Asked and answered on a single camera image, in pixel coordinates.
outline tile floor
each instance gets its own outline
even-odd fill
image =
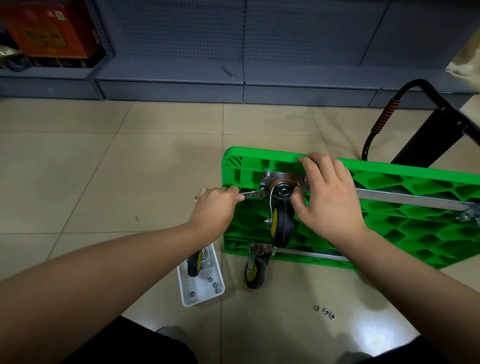
[[[480,121],[480,98],[465,113]],[[202,186],[221,184],[230,146],[359,158],[378,109],[1,99],[0,279],[54,256],[188,218]],[[389,162],[428,117],[398,110],[370,151]],[[480,148],[459,141],[435,167],[480,173]],[[415,329],[353,271],[272,261],[258,291],[245,258],[222,255],[219,299],[184,308],[174,271],[124,315],[179,325],[201,363],[351,363],[404,344]],[[480,290],[480,259],[446,272]],[[330,308],[335,321],[315,312]]]

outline caster wheel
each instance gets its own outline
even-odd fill
[[[259,289],[265,282],[266,270],[267,264],[261,258],[255,258],[251,273],[248,273],[247,267],[245,267],[245,280],[247,282],[247,287],[252,290]]]
[[[288,244],[292,236],[294,216],[295,211],[288,200],[275,202],[270,228],[273,246],[283,248]]]
[[[203,255],[203,252],[199,250],[187,259],[187,273],[190,277],[197,277],[200,273]]]

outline hand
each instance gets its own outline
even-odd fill
[[[202,231],[213,242],[218,239],[233,219],[235,205],[245,196],[239,194],[237,186],[230,188],[202,188],[188,223]]]
[[[311,194],[308,206],[300,188],[296,187],[292,194],[292,205],[299,219],[333,245],[350,242],[368,231],[355,184],[343,163],[319,153],[300,157],[299,162],[307,172]]]

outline forearm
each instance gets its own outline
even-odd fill
[[[184,224],[92,245],[0,282],[0,362],[58,362],[209,239]]]
[[[451,362],[480,362],[480,293],[373,231],[334,244]]]

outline white plastic tray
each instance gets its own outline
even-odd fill
[[[185,307],[194,306],[225,292],[225,284],[216,258],[215,248],[213,244],[210,244],[205,249],[208,257],[202,262],[202,269],[197,277],[189,277],[186,260],[177,267],[181,301]]]

